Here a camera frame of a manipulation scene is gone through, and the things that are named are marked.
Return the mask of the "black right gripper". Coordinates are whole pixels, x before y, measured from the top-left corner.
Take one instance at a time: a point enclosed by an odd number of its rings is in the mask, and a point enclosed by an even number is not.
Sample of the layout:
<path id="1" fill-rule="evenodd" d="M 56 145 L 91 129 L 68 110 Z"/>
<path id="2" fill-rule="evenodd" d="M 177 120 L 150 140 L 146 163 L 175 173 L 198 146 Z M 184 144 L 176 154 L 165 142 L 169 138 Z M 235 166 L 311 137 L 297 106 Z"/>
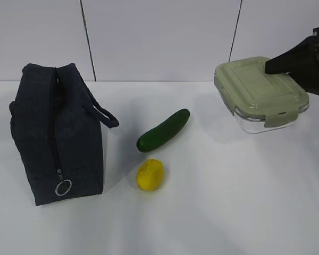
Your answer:
<path id="1" fill-rule="evenodd" d="M 306 91 L 319 96 L 319 27 L 294 48 L 265 63 L 266 74 L 289 75 Z M 299 73 L 310 71 L 310 74 Z"/>

